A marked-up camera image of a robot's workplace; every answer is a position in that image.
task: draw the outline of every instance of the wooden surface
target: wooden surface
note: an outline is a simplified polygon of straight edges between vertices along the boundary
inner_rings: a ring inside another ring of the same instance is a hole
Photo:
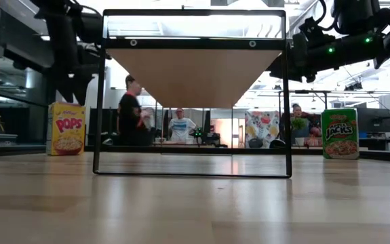
[[[284,170],[283,156],[101,159],[114,170]],[[0,157],[0,243],[390,243],[390,162],[294,156],[293,168],[291,180],[110,177],[92,174],[92,153]]]
[[[280,53],[226,49],[107,52],[166,108],[232,108]]]

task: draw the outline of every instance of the white t-shirt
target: white t-shirt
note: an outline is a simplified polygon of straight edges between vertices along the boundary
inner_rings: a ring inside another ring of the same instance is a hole
[[[172,130],[171,141],[186,142],[189,132],[196,128],[196,124],[188,118],[171,119],[169,128]]]

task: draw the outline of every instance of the bowl of cereal image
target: bowl of cereal image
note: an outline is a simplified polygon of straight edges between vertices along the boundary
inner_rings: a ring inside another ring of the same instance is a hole
[[[76,138],[59,138],[53,146],[59,155],[77,155],[83,148],[83,142]]]

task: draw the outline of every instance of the black metal frame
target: black metal frame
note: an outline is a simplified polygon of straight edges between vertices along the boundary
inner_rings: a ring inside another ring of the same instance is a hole
[[[281,18],[281,32],[282,39],[166,39],[165,41],[156,39],[139,39],[136,40],[135,47],[132,39],[110,39],[106,19],[108,16],[210,16],[210,15],[248,15],[248,16],[278,16]],[[257,49],[257,50],[279,50],[282,51],[282,73],[284,86],[284,107],[290,107],[289,88],[288,88],[288,65],[287,65],[287,40],[286,40],[286,12],[284,10],[211,10],[211,9],[106,9],[103,12],[103,38],[100,50],[100,68],[98,73],[98,95],[97,95],[97,121],[96,121],[96,135],[101,134],[102,127],[102,105],[104,93],[104,71],[106,62],[106,49],[108,48],[136,48],[136,49],[151,49],[151,48],[166,48],[166,49]],[[250,41],[256,41],[256,46],[248,45]],[[230,174],[168,174],[168,173],[112,173],[99,170],[100,151],[102,148],[100,136],[96,136],[94,145],[94,163],[93,172],[100,175],[144,175],[144,176],[212,176],[212,177],[245,177],[245,178],[291,178],[292,176],[292,148],[291,148],[291,131],[290,131],[290,110],[284,111],[285,122],[285,143],[286,147],[280,150],[280,154],[284,153],[286,156],[286,174],[285,175],[230,175]],[[134,148],[126,148],[126,150],[133,152]],[[137,148],[145,152],[152,152],[153,150],[160,150],[162,147],[151,148]],[[193,150],[193,153],[201,153],[202,148],[189,148],[188,151]],[[184,148],[167,148],[165,151],[183,152]],[[258,151],[263,155],[270,155],[264,150]]]

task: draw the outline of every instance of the colorful poster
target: colorful poster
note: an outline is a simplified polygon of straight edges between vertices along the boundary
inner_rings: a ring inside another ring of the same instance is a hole
[[[270,143],[279,135],[279,113],[250,112],[245,113],[246,148],[269,148]]]
[[[323,156],[327,159],[359,158],[359,132],[354,109],[330,109],[321,114]]]
[[[48,110],[47,154],[78,155],[85,141],[85,108],[55,102]]]

